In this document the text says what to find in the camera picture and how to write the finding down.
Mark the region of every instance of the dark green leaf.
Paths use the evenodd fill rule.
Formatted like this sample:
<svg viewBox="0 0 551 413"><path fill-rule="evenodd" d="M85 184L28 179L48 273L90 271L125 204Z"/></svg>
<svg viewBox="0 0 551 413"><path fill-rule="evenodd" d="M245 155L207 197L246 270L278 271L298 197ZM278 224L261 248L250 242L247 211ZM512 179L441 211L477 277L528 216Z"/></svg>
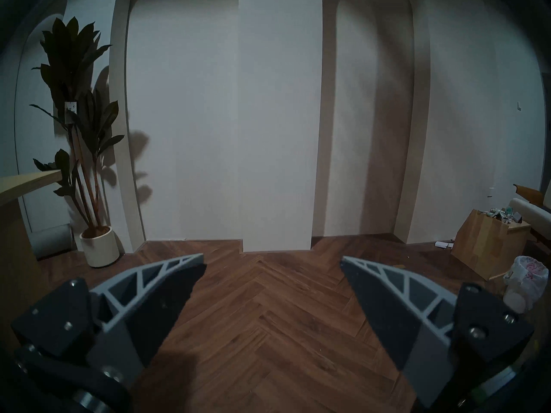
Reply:
<svg viewBox="0 0 551 413"><path fill-rule="evenodd" d="M52 33L56 39L57 51L59 53L58 55L60 60L65 64L65 66L69 66L72 45L71 32L60 18L56 18L56 20L53 21Z"/></svg>
<svg viewBox="0 0 551 413"><path fill-rule="evenodd" d="M78 20L76 17L73 17L67 24L67 29L71 34L71 41L75 41L78 36Z"/></svg>
<svg viewBox="0 0 551 413"><path fill-rule="evenodd" d="M98 156L101 155L108 147L119 143L124 136L124 134L118 134L117 136L113 136L112 138L107 139L105 143L101 146L98 152Z"/></svg>
<svg viewBox="0 0 551 413"><path fill-rule="evenodd" d="M50 88L50 94L52 96L53 103L56 105L56 108L65 107L65 96L63 95L61 89L59 88L60 83L55 77L52 68L49 65L42 63L40 66L40 75L42 79Z"/></svg>
<svg viewBox="0 0 551 413"><path fill-rule="evenodd" d="M63 128L65 128L65 130L67 130L67 126L65 125L65 123L63 121L61 121L59 118L57 117L54 117L51 113L49 113L48 111L46 111L45 109L42 109L41 107L39 107L38 105L29 105L29 106L32 106L34 108L38 108L40 109L42 112L45 112L47 113L50 117L52 117L54 120L56 120L59 124L61 124L63 126Z"/></svg>
<svg viewBox="0 0 551 413"><path fill-rule="evenodd" d="M70 186L62 186L61 188L57 188L54 192L60 197L71 197L74 193L74 189Z"/></svg>
<svg viewBox="0 0 551 413"><path fill-rule="evenodd" d="M108 130L118 116L118 101L111 102L101 115L101 129Z"/></svg>
<svg viewBox="0 0 551 413"><path fill-rule="evenodd" d="M83 124L80 120L80 117L75 114L73 111L67 110L67 114L70 116L71 121L77 125L78 128L82 128Z"/></svg>
<svg viewBox="0 0 551 413"><path fill-rule="evenodd" d="M61 185L69 185L69 175L70 175L69 154L67 154L67 152L65 152L63 149L60 149L56 153L55 161L56 161L56 167L61 170L62 182L66 182L66 183L61 183Z"/></svg>
<svg viewBox="0 0 551 413"><path fill-rule="evenodd" d="M71 50L71 70L76 71L88 48L94 43L94 24L86 25L79 32Z"/></svg>
<svg viewBox="0 0 551 413"><path fill-rule="evenodd" d="M105 46L101 46L101 47L98 48L96 51L87 54L87 55L82 59L82 62L80 63L80 65L79 65L79 67L78 67L78 73L79 73L79 74L84 73L84 71L87 70L88 67L89 67L92 63L94 63L103 53L105 53L109 47L111 47L111 44L108 44L108 45L105 45Z"/></svg>
<svg viewBox="0 0 551 413"><path fill-rule="evenodd" d="M67 113L71 116L75 124L77 125L80 135L82 137L82 140L86 144L86 147L90 151L90 153L93 156L96 156L96 152L98 151L98 137L94 134L92 130L90 130L88 127L86 127L83 123L80 117L75 114L74 112L67 111Z"/></svg>
<svg viewBox="0 0 551 413"><path fill-rule="evenodd" d="M88 95L81 93L77 101L77 114L85 128L90 128L90 117L88 108Z"/></svg>
<svg viewBox="0 0 551 413"><path fill-rule="evenodd" d="M83 128L80 130L80 135L82 136L82 140L86 144L86 147L88 148L90 153L93 156L97 156L99 142L98 137L95 135L95 133L92 130Z"/></svg>
<svg viewBox="0 0 551 413"><path fill-rule="evenodd" d="M101 110L103 109L103 102L101 100L101 94L98 89L94 91L95 99L95 113L94 113L94 132L98 134L101 130Z"/></svg>
<svg viewBox="0 0 551 413"><path fill-rule="evenodd" d="M64 60L61 56L61 50L58 48L56 38L51 32L44 32L44 42L42 47L48 56L48 63L52 67L53 74L55 77L65 83L71 83L71 73L66 65L67 57Z"/></svg>
<svg viewBox="0 0 551 413"><path fill-rule="evenodd" d="M38 168L40 171L56 170L55 163L53 163L53 162L50 162L48 164L43 164L40 161L38 161L36 158L33 158L33 161L34 161L34 164L35 164L36 168Z"/></svg>

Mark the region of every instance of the wooden box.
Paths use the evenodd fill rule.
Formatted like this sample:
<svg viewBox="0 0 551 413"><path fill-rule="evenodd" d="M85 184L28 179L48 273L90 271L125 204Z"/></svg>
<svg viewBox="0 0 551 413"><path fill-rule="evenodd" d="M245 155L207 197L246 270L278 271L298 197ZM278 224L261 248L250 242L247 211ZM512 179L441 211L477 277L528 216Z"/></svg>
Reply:
<svg viewBox="0 0 551 413"><path fill-rule="evenodd" d="M522 254L529 232L529 223L506 225L473 210L459 229L451 254L487 281L511 268Z"/></svg>

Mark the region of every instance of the bolt head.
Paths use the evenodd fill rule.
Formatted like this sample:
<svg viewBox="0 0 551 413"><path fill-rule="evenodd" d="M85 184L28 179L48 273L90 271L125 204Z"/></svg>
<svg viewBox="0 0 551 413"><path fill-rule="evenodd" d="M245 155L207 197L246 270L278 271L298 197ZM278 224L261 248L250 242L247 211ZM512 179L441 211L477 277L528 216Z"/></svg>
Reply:
<svg viewBox="0 0 551 413"><path fill-rule="evenodd" d="M512 324L516 321L516 317L513 314L505 314L503 319L507 324Z"/></svg>
<svg viewBox="0 0 551 413"><path fill-rule="evenodd" d="M480 327L472 326L469 329L469 334L475 339L479 339L479 340L486 339L486 332Z"/></svg>

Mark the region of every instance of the herringbone parquet floor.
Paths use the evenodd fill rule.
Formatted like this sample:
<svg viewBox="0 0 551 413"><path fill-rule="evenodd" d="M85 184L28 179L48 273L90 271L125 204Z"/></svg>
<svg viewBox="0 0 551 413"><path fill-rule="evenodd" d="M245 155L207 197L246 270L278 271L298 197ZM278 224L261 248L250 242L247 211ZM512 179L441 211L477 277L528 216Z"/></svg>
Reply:
<svg viewBox="0 0 551 413"><path fill-rule="evenodd" d="M137 412L409 411L415 393L365 321L342 255L402 264L457 292L481 281L449 251L392 236L322 238L308 252L241 253L239 241L147 242L103 269L78 252L40 264L52 287L93 287L144 263L204 253L180 318L132 388Z"/></svg>

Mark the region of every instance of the white wall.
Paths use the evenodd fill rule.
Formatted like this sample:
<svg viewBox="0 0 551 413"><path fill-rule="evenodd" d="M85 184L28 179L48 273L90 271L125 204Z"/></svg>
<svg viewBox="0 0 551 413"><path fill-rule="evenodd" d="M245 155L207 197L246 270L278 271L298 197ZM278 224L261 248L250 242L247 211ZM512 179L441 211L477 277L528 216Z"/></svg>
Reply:
<svg viewBox="0 0 551 413"><path fill-rule="evenodd" d="M505 207L517 185L539 189L545 150L545 102L536 51L498 0L484 0L498 68L500 141L493 207Z"/></svg>
<svg viewBox="0 0 551 413"><path fill-rule="evenodd" d="M127 103L148 240L240 238L237 0L138 0Z"/></svg>
<svg viewBox="0 0 551 413"><path fill-rule="evenodd" d="M426 138L418 185L408 184L409 173L404 180L400 209L416 190L413 212L396 232L408 243L454 237L471 209L507 205L512 179L534 180L537 187L543 164L539 68L521 32L497 13L490 17L483 0L424 0L424 11L430 33ZM530 102L523 114L513 112L517 100ZM528 150L534 156L528 158Z"/></svg>
<svg viewBox="0 0 551 413"><path fill-rule="evenodd" d="M321 0L239 0L238 179L245 251L309 250Z"/></svg>
<svg viewBox="0 0 551 413"><path fill-rule="evenodd" d="M336 24L336 44L325 37L336 46L336 64L324 44L323 70L324 76L335 72L335 89L322 88L323 95L332 95L322 103L334 111L321 113L331 121L320 122L313 235L388 233L402 191L412 112L410 4L334 1L336 15L324 3L331 13L324 15L324 30Z"/></svg>

